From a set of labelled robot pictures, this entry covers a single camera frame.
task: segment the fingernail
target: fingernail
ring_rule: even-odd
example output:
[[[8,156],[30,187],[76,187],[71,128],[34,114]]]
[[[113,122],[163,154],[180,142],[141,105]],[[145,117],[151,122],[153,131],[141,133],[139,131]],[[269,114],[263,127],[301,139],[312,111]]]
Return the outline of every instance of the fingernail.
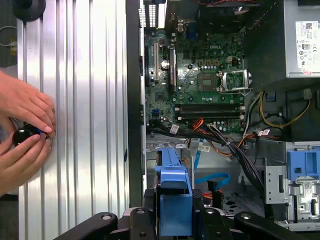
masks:
[[[49,126],[46,126],[46,127],[44,128],[44,131],[45,131],[46,133],[51,133],[51,132],[52,132],[52,128],[49,127]]]
[[[38,141],[39,139],[40,139],[40,135],[39,134],[35,134],[35,135],[32,136],[32,140],[35,141],[35,142]]]

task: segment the screw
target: screw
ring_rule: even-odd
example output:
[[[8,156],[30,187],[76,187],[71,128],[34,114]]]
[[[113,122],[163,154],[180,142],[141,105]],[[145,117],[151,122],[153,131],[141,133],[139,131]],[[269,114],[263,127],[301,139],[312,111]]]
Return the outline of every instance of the screw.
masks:
[[[102,218],[102,220],[109,220],[109,219],[111,219],[111,216],[110,215],[103,215],[101,218]]]
[[[241,214],[241,217],[245,220],[249,220],[251,218],[251,216],[249,214],[246,214],[246,213],[242,213]]]

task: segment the silver side panel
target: silver side panel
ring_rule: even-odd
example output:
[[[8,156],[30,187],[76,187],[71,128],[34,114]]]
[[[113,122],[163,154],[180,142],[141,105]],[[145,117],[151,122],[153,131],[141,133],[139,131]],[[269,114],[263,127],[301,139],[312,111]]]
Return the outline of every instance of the silver side panel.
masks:
[[[57,137],[19,188],[19,239],[51,240],[129,206],[125,0],[47,0],[17,23],[18,77],[52,97]]]

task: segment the finger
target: finger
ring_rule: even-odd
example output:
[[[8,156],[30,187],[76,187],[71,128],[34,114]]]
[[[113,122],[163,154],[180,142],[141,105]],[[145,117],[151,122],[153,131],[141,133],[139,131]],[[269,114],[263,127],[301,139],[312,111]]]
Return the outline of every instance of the finger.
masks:
[[[22,183],[29,180],[36,172],[39,171],[39,169],[45,164],[46,159],[48,155],[51,152],[51,141],[49,139],[45,140],[45,144],[43,148],[41,149],[41,152],[39,153],[37,159],[34,161],[34,163],[29,166],[27,169],[25,169],[22,174]]]
[[[54,129],[54,126],[48,116],[48,114],[43,111],[40,107],[38,107],[36,104],[32,102],[28,102],[22,106],[26,110],[30,111],[31,113],[35,114],[41,121],[46,123],[52,130]]]
[[[16,126],[12,122],[12,120],[7,117],[7,116],[0,116],[0,125],[4,128],[4,130],[8,133],[11,134],[14,131],[16,131]]]
[[[56,126],[56,117],[52,109],[40,98],[31,98],[31,102],[33,102],[35,105],[37,105],[39,108],[41,108],[43,111],[46,112],[47,116],[50,118],[50,121],[53,125],[53,127]]]
[[[44,133],[41,134],[40,140],[33,145],[26,153],[17,160],[14,164],[8,167],[7,174],[9,176],[21,174],[25,169],[30,167],[38,158],[43,146],[46,142],[46,135]]]
[[[12,117],[15,117],[15,118],[20,119],[28,124],[31,124],[49,135],[53,131],[51,127],[49,127],[45,122],[41,121],[36,115],[34,115],[29,110],[19,106],[17,108],[17,112],[18,113]]]
[[[12,147],[12,136],[13,133],[11,133],[1,144],[0,144],[0,156],[4,154],[8,149]]]
[[[39,99],[41,99],[42,101],[44,101],[52,110],[52,112],[55,112],[55,105],[52,102],[52,100],[50,99],[49,96],[47,96],[46,94],[42,93],[42,92],[38,92],[36,94],[38,96]]]
[[[29,138],[27,138],[25,141],[23,141],[20,145],[16,146],[14,149],[7,152],[5,155],[3,155],[3,159],[0,162],[1,166],[4,166],[5,168],[10,167],[13,165],[17,160],[22,158],[22,156],[32,147],[34,146],[40,139],[40,135],[36,134]]]

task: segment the green circuit board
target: green circuit board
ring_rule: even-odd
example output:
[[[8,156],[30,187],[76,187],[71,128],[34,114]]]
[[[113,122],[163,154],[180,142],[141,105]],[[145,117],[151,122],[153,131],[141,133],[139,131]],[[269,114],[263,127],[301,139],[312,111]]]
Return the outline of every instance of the green circuit board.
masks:
[[[175,106],[182,104],[244,104],[244,96],[238,93],[221,94],[216,89],[202,91],[198,81],[204,86],[211,84],[210,76],[226,70],[238,70],[243,66],[243,47],[241,34],[208,34],[206,39],[188,40],[185,36],[176,36],[177,84],[176,92],[169,91],[169,71],[162,67],[169,61],[168,46],[172,39],[164,31],[147,32],[144,35],[146,66],[146,120],[159,118],[170,127],[177,124],[182,128],[190,128],[194,119],[178,119]],[[155,70],[155,54],[158,55],[158,73]],[[228,88],[242,87],[243,80],[237,75],[228,76]],[[225,133],[243,132],[241,119],[215,119],[207,122],[215,124]]]

